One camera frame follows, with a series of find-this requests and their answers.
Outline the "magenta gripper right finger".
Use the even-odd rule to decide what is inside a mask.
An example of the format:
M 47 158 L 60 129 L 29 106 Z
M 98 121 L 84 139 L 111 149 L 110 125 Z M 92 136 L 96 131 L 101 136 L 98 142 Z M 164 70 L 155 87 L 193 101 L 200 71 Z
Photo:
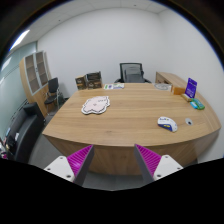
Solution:
M 152 183 L 182 169 L 182 166 L 171 156 L 160 156 L 138 144 L 134 146 L 134 155 L 145 184 Z

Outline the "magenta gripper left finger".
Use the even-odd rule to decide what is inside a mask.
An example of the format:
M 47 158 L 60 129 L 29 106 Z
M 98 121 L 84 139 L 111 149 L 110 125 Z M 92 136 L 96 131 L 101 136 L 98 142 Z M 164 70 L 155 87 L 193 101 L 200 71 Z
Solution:
M 45 171 L 82 186 L 93 156 L 94 146 L 89 145 L 68 157 L 57 157 L 45 168 Z

